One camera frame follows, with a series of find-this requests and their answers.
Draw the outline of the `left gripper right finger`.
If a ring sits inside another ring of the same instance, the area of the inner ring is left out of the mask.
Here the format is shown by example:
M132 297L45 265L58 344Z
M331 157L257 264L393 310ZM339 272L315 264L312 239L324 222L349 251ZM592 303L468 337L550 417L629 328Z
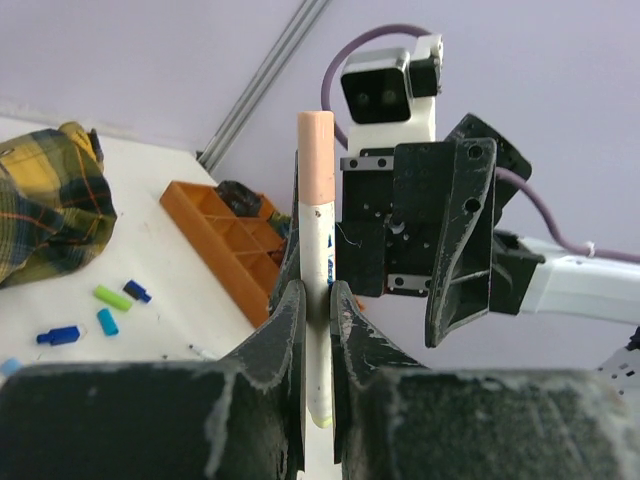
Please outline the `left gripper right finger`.
M347 479L635 479L639 430L580 370L431 370L330 296L334 460Z

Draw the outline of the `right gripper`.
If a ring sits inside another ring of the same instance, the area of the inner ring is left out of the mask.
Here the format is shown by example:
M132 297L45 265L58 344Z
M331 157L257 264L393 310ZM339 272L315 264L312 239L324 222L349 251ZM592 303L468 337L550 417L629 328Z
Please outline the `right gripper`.
M340 160L336 276L360 296L394 289L424 296L433 270L425 316L429 348L489 311L496 157L494 140L472 138L455 147L401 144ZM298 152L285 240L269 315L288 283L301 278Z

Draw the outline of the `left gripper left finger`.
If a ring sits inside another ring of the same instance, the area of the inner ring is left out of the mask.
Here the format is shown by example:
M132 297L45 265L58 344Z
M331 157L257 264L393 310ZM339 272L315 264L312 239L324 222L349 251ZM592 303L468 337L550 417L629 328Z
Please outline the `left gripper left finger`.
M49 364L1 390L5 479L293 479L304 468L306 292L217 361Z

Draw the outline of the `peach cap marker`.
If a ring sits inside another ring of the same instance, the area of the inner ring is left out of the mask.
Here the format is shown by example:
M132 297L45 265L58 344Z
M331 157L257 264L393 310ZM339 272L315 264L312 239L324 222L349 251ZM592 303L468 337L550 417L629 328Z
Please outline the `peach cap marker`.
M297 117L300 274L306 292L306 396L313 422L333 420L330 287L335 279L334 115Z

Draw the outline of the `teal pen cap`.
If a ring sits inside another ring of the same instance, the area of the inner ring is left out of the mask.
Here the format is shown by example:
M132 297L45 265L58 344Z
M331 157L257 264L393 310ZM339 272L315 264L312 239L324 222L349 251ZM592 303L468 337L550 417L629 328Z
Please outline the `teal pen cap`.
M105 336L110 337L119 334L118 324L108 308L99 310L96 317Z

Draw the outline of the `green pen cap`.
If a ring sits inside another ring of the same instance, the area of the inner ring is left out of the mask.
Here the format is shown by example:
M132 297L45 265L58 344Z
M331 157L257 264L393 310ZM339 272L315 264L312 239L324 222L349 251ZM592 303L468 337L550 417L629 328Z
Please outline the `green pen cap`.
M96 286L93 290L93 295L98 300L119 311L128 312L133 305L129 299L103 285Z

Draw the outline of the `blue eraser marker cap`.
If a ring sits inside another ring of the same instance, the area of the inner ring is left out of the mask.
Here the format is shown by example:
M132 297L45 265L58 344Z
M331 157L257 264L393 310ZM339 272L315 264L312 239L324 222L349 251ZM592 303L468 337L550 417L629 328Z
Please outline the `blue eraser marker cap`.
M65 326L53 328L47 332L40 333L36 336L36 343L39 345L59 346L75 343L80 339L80 329L73 326Z

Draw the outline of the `light blue pen cap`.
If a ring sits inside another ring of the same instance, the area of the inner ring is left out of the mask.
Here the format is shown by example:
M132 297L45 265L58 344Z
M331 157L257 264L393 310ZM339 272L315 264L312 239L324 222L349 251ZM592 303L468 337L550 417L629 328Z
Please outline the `light blue pen cap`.
M23 367L23 364L15 357L8 358L0 365L0 373L5 377L10 377Z

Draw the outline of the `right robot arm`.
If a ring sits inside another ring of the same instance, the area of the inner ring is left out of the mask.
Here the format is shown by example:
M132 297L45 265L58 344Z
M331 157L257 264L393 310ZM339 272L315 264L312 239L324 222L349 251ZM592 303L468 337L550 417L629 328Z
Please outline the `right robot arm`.
M336 281L424 298L431 348L489 312L638 323L636 256L566 240L530 163L479 117L434 133L425 114L353 125L341 208L295 206L278 282L304 282L310 339L328 337Z

